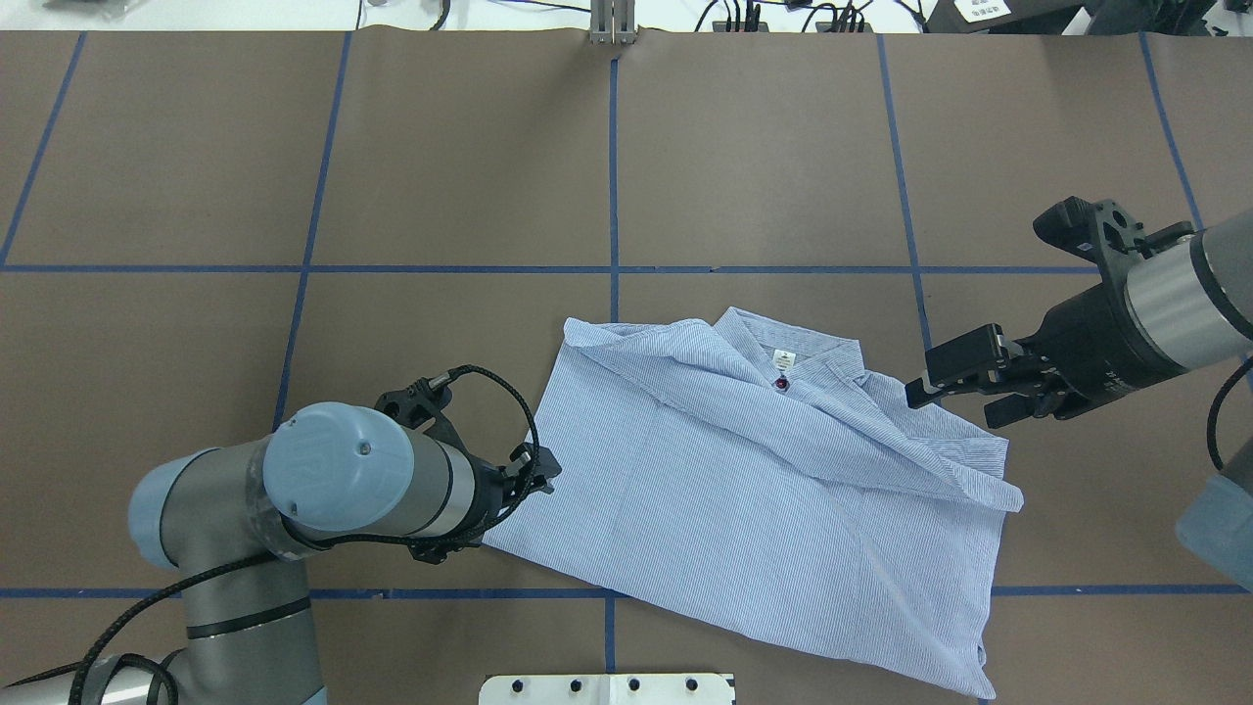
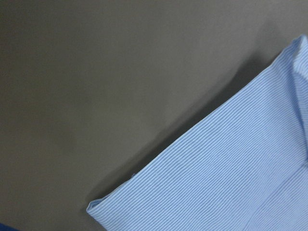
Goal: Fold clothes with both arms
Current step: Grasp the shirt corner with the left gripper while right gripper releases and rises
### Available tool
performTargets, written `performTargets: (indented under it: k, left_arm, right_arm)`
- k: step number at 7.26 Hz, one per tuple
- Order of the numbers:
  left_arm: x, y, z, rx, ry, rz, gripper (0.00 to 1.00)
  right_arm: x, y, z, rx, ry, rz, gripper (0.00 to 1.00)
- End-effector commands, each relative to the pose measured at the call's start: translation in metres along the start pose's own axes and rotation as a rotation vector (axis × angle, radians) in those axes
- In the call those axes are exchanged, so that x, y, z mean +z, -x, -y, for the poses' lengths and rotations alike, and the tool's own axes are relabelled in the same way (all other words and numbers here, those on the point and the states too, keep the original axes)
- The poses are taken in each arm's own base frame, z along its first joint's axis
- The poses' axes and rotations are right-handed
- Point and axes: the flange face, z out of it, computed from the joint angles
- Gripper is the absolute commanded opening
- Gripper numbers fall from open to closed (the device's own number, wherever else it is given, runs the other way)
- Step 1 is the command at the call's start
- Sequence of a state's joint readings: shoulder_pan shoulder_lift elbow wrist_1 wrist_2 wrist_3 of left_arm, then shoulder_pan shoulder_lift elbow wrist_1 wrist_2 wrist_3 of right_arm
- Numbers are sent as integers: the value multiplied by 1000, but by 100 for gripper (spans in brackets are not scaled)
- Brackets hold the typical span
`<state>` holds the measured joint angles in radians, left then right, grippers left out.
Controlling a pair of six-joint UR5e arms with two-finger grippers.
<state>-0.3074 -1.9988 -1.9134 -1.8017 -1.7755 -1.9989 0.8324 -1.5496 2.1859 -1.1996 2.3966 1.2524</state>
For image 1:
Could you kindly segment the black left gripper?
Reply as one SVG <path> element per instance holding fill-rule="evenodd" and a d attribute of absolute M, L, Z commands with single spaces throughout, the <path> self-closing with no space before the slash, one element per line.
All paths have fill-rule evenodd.
<path fill-rule="evenodd" d="M 450 467 L 450 493 L 435 518 L 406 538 L 410 557 L 441 565 L 452 553 L 477 548 L 492 527 L 505 522 L 533 493 L 553 493 L 563 467 L 553 450 L 517 445 L 504 467 L 489 465 L 455 446 L 440 445 Z"/>

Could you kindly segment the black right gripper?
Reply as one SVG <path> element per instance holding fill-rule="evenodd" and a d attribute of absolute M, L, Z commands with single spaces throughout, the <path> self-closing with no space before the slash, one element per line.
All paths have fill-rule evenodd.
<path fill-rule="evenodd" d="M 1108 286 L 1054 306 L 1032 336 L 1012 341 L 985 324 L 923 353 L 905 402 L 921 409 L 949 396 L 989 396 L 984 419 L 1001 430 L 1022 419 L 1073 419 L 1136 389 L 1184 374 L 1141 333 Z"/>

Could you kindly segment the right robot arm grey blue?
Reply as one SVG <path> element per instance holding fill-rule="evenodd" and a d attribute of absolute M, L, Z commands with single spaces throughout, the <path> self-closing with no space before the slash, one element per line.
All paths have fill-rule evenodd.
<path fill-rule="evenodd" d="M 1215 225 L 1189 220 L 1146 230 L 1116 202 L 1070 197 L 1032 229 L 1039 240 L 1088 260 L 1100 280 L 1054 306 L 1032 336 L 976 327 L 926 352 L 905 384 L 912 409 L 952 396 L 989 397 L 986 425 L 1074 419 L 1139 389 L 1240 356 L 1205 416 L 1215 475 L 1177 525 L 1177 536 L 1242 589 L 1250 586 L 1250 446 L 1222 460 L 1223 401 L 1250 371 L 1250 230 L 1242 212 Z"/>

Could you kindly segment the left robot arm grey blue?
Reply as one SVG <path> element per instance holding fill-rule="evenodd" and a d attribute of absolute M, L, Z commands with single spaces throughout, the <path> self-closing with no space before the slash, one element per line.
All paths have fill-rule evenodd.
<path fill-rule="evenodd" d="M 325 704 L 304 562 L 392 543 L 439 565 L 477 547 L 560 465 L 524 442 L 504 465 L 471 455 L 449 392 L 320 402 L 247 445 L 152 470 L 128 528 L 180 579 L 113 622 L 76 664 L 13 682 L 5 704 Z"/>

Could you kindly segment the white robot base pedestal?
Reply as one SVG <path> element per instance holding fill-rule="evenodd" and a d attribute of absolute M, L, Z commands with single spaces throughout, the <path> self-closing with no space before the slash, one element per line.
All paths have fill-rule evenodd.
<path fill-rule="evenodd" d="M 479 704 L 736 704 L 733 675 L 717 672 L 500 675 Z"/>

